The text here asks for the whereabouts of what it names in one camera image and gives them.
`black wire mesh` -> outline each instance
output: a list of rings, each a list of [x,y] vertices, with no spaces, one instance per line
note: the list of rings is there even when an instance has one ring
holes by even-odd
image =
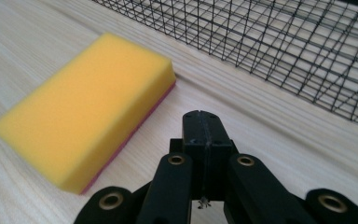
[[[329,0],[93,0],[358,122],[358,6]]]

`black metal grid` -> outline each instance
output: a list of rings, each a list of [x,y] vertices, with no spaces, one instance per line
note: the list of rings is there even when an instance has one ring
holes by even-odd
[[[329,0],[93,0],[358,122],[358,6]]]

